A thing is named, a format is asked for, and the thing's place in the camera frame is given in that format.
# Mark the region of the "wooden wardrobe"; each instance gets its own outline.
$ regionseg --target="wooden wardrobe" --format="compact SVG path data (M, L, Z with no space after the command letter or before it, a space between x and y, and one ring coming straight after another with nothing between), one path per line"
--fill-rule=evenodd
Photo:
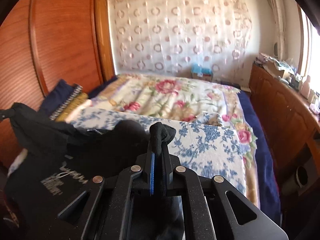
M113 76L112 66L103 68L100 63L98 44L107 46L108 35L107 42L97 42L102 37L95 24L99 19L99 27L108 33L106 1L19 0L0 26L0 109L14 102L38 109L61 78L89 92ZM110 57L104 55L104 65L111 63ZM10 121L4 120L2 165L8 168L20 151Z

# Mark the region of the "wooden dresser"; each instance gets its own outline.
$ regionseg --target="wooden dresser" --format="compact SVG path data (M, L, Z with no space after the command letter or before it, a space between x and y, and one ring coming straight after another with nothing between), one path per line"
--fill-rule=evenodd
M249 88L251 103L260 120L279 184L297 165L312 154L320 174L319 116L309 109L305 98L273 78L263 68L253 65Z

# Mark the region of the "yellow fabric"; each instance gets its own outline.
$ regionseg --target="yellow fabric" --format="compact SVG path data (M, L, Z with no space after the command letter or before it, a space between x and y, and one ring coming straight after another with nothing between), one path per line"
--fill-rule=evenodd
M68 115L75 110L79 105L83 104L88 99L86 93L81 93L75 97L70 104L61 112L61 114L55 119L56 122L64 122Z

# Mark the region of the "metal screw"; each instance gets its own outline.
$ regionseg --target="metal screw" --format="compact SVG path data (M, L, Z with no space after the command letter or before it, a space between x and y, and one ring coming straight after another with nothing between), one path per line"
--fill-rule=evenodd
M95 177L93 177L92 181L94 183L100 183L102 181L102 177L101 176L95 176Z
M214 176L214 181L218 183L222 183L224 181L223 177L220 175Z
M176 171L177 171L177 172L185 172L185 171L186 171L186 168L183 167L183 166L178 166L178 167L176 167Z
M137 171L140 171L140 170L141 170L141 167L140 167L139 165L133 165L133 166L131 167L131 170L137 172Z

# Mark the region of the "navy blue blanket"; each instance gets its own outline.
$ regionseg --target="navy blue blanket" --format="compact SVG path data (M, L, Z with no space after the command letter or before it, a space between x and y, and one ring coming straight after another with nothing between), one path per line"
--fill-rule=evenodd
M249 97L243 91L238 94L244 112L244 118L252 127L253 133L258 137L255 154L258 184L260 194L260 209L277 225L280 224L280 198L275 176L273 162L260 121L252 107Z

